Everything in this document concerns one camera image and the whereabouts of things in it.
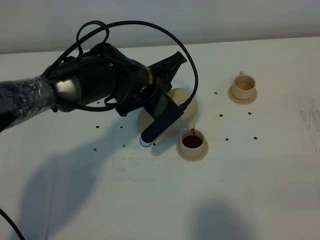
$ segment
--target brown liquid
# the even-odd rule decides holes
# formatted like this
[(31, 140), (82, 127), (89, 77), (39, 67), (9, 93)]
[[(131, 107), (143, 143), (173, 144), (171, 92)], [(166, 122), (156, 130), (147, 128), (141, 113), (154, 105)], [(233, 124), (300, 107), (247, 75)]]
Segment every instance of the brown liquid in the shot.
[(248, 84), (237, 84), (236, 86), (242, 90), (250, 90), (253, 88), (253, 86)]
[(185, 145), (187, 148), (195, 149), (201, 146), (202, 140), (200, 137), (195, 135), (186, 136), (182, 140), (183, 145)]

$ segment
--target cup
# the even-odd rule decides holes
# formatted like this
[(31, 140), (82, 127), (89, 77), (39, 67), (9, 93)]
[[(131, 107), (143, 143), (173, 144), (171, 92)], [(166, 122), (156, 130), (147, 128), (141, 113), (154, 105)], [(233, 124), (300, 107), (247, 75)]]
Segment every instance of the cup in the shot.
[(241, 71), (235, 77), (228, 95), (237, 104), (250, 104), (254, 102), (258, 95), (255, 79)]
[[(190, 130), (185, 131), (177, 143), (178, 154), (180, 155), (181, 158), (189, 162), (195, 162), (203, 159), (207, 155), (209, 150), (209, 146), (204, 134), (197, 129), (193, 129), (193, 130), (194, 132)], [(196, 142), (191, 142), (191, 145), (190, 145), (190, 142), (189, 144), (184, 142), (186, 137), (193, 136), (193, 135), (200, 138), (202, 143), (199, 144), (199, 146), (194, 145), (194, 144), (197, 144)]]

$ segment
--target table surface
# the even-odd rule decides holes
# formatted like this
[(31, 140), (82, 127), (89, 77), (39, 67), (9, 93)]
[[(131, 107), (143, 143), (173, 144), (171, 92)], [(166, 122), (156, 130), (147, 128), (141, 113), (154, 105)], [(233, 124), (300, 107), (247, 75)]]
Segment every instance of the table surface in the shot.
[[(186, 48), (201, 161), (179, 158), (179, 136), (140, 146), (139, 110), (47, 111), (0, 134), (0, 208), (27, 240), (320, 239), (320, 37)], [(121, 52), (151, 65), (178, 50)], [(39, 75), (60, 54), (0, 55), (1, 80)], [(240, 71), (256, 80), (250, 105), (228, 98)], [(192, 90), (189, 63), (172, 85)], [(16, 239), (2, 218), (0, 236)]]

